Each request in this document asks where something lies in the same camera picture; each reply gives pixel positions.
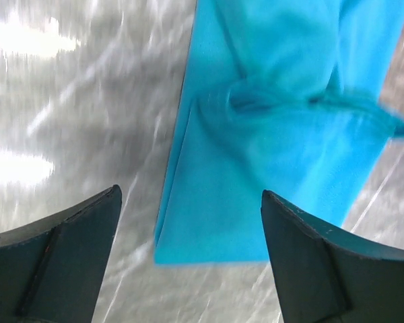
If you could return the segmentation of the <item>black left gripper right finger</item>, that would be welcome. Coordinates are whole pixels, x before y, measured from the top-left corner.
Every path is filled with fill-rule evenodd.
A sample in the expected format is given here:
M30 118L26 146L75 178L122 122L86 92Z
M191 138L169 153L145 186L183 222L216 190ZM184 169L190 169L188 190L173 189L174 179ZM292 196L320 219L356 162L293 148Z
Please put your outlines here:
M404 250L345 231L268 190L261 217L285 322L404 322Z

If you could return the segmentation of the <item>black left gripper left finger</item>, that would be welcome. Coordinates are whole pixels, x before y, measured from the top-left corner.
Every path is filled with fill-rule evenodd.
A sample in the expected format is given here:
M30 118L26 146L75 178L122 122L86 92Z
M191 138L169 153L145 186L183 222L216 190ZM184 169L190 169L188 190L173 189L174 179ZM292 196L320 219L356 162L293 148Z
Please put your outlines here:
M121 205L114 185L0 233L0 322L91 322Z

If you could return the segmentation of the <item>teal t-shirt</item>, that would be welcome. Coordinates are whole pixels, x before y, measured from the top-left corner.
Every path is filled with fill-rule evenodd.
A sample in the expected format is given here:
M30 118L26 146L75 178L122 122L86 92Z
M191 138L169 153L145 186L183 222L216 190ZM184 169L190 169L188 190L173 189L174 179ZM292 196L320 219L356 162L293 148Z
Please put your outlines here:
M341 225L404 138L378 101L403 25L404 1L198 1L155 263L267 261L264 190Z

